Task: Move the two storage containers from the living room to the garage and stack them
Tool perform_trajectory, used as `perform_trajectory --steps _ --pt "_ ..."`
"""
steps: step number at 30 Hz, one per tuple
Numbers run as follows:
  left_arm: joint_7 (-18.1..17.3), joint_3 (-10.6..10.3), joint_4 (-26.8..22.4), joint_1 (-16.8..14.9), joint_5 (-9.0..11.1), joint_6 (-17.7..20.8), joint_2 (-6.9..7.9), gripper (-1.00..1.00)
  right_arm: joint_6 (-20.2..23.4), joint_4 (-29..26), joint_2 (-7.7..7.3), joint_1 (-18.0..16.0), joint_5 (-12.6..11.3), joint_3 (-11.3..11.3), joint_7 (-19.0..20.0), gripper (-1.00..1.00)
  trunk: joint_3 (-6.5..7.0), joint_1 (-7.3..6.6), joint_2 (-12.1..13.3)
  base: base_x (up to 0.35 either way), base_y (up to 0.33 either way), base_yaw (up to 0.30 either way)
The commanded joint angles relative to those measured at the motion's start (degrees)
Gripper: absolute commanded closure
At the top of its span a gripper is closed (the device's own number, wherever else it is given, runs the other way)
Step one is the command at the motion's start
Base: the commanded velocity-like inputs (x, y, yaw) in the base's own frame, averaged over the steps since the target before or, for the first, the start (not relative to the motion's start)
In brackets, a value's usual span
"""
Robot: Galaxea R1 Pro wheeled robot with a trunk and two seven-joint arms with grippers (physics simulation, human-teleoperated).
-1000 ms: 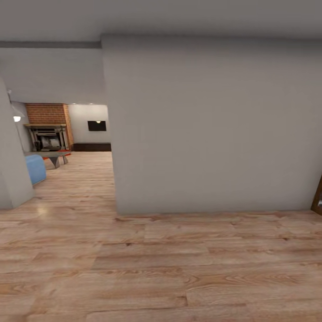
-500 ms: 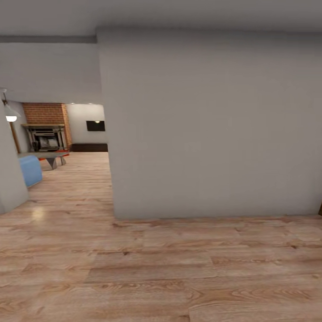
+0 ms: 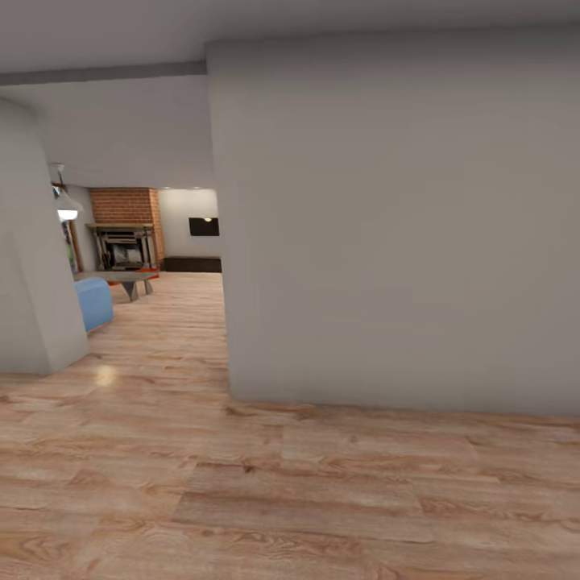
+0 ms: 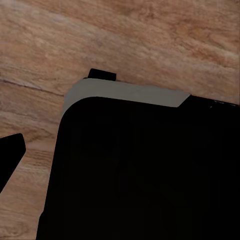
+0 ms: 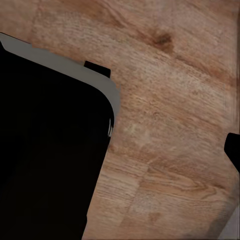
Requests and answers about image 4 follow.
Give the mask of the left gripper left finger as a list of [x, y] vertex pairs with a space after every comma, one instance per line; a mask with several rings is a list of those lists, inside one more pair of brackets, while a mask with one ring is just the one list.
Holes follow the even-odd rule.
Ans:
[[21, 133], [0, 138], [0, 193], [26, 152]]

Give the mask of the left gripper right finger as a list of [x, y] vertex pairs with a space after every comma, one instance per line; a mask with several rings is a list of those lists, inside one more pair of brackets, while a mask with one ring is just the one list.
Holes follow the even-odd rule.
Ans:
[[228, 133], [224, 151], [240, 173], [240, 135]]

